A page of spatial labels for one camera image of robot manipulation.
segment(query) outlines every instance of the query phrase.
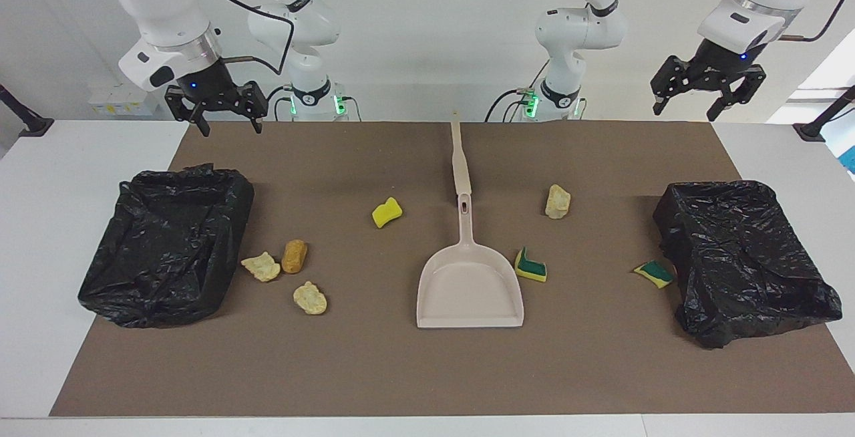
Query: black pole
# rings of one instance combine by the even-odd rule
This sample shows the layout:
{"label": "black pole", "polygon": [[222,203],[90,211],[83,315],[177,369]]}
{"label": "black pole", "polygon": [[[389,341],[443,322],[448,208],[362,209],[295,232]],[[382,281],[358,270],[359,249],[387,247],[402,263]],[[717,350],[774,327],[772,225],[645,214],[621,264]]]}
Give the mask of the black pole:
{"label": "black pole", "polygon": [[816,120],[808,124],[804,123],[796,123],[793,127],[796,129],[796,133],[799,133],[799,136],[806,142],[824,142],[825,138],[822,137],[821,131],[822,126],[825,126],[828,122],[832,120],[832,118],[836,117],[843,108],[852,104],[852,101],[855,101],[855,85],[849,90],[846,90],[846,93],[843,93],[843,96],[837,99],[836,102],[831,103],[831,106],[828,106],[828,109],[822,112]]}
{"label": "black pole", "polygon": [[0,84],[0,102],[9,106],[9,109],[21,118],[24,124],[27,124],[27,129],[21,130],[18,136],[42,136],[54,122],[53,118],[42,118],[37,112],[24,106],[2,84]]}

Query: bin covered with black bag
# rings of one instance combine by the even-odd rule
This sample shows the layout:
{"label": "bin covered with black bag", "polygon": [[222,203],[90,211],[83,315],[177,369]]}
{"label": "bin covered with black bag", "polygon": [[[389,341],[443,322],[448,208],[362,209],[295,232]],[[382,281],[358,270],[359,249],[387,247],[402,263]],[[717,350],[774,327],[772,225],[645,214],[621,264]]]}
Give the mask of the bin covered with black bag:
{"label": "bin covered with black bag", "polygon": [[254,190],[210,164],[120,184],[77,299],[122,327],[189,324],[216,312],[238,263]]}
{"label": "bin covered with black bag", "polygon": [[653,214],[674,263],[675,317],[700,345],[842,318],[772,188],[756,181],[671,184]]}

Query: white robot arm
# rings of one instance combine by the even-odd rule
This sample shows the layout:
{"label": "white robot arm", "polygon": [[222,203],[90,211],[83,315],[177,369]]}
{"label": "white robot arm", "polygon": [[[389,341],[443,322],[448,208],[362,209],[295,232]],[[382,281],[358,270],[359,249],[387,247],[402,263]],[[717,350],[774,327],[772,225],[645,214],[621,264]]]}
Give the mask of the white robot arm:
{"label": "white robot arm", "polygon": [[[707,112],[714,121],[722,111],[745,104],[757,92],[766,74],[754,59],[778,40],[809,0],[722,0],[700,25],[703,36],[693,59],[672,55],[651,80],[655,114],[669,99],[690,90],[721,91]],[[731,85],[743,80],[736,90]]]}
{"label": "white robot arm", "polygon": [[[255,17],[250,18],[253,35],[272,49],[284,53],[291,40],[291,32],[282,19],[293,22],[293,41],[290,44],[295,50],[283,63],[291,76],[295,95],[314,98],[311,103],[306,103],[310,98],[301,97],[300,101],[305,104],[299,108],[306,114],[342,114],[344,106],[323,72],[317,51],[312,48],[336,41],[339,26],[335,15],[319,0],[280,1],[283,4],[269,5],[260,10],[279,19],[253,13]],[[206,136],[210,128],[202,115],[204,111],[236,112],[250,118],[256,132],[261,132],[261,120],[268,112],[268,101],[255,82],[241,87],[233,83],[226,69],[228,60],[223,60],[210,20],[204,16],[196,0],[119,2],[140,28],[140,40],[119,62],[120,69],[131,81],[148,91],[175,81],[177,86],[169,86],[166,93],[170,110],[177,120],[198,124]],[[184,100],[190,102],[192,108],[187,108]]]}
{"label": "white robot arm", "polygon": [[537,39],[550,57],[546,77],[535,82],[523,121],[563,120],[579,95],[586,63],[576,51],[617,47],[628,22],[618,0],[585,0],[583,8],[558,8],[540,16]]}

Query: dustpan handle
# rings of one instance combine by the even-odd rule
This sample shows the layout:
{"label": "dustpan handle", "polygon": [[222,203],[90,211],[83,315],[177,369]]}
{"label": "dustpan handle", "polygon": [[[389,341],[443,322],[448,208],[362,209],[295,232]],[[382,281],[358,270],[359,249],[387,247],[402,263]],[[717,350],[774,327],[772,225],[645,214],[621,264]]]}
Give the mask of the dustpan handle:
{"label": "dustpan handle", "polygon": [[454,171],[454,188],[458,196],[461,194],[472,194],[470,183],[470,167],[466,164],[464,144],[460,138],[460,122],[452,121],[452,142],[454,151],[452,153],[452,169]]}
{"label": "dustpan handle", "polygon": [[472,196],[468,193],[458,194],[458,216],[460,217],[460,242],[464,245],[474,245],[476,240],[472,233]]}

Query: white backdrop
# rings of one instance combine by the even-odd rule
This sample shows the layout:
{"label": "white backdrop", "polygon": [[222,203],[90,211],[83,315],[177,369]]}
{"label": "white backdrop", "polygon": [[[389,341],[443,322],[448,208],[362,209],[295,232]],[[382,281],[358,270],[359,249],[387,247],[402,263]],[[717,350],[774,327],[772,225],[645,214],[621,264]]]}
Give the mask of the white backdrop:
{"label": "white backdrop", "polygon": [[[255,42],[243,10],[201,0],[223,29],[226,55],[277,55]],[[247,0],[251,3],[262,0]],[[458,110],[483,118],[503,90],[528,84],[546,60],[534,38],[541,11],[581,0],[324,0],[342,20],[342,36],[321,48],[334,79],[357,96],[370,120],[441,120]],[[719,0],[621,0],[631,28],[620,48],[586,51],[586,118],[654,118],[651,76],[669,54],[688,59],[696,29]],[[812,35],[837,0],[813,0],[790,32]],[[42,114],[94,118],[88,88],[124,80],[119,57],[138,33],[116,0],[0,0],[0,81]],[[855,26],[849,2],[830,32],[813,44],[779,42],[758,62],[769,74],[755,101],[724,121],[766,121]],[[235,65],[236,81],[277,81],[259,65]],[[703,120],[711,94],[674,99],[663,117]],[[8,126],[0,123],[7,135]]]}

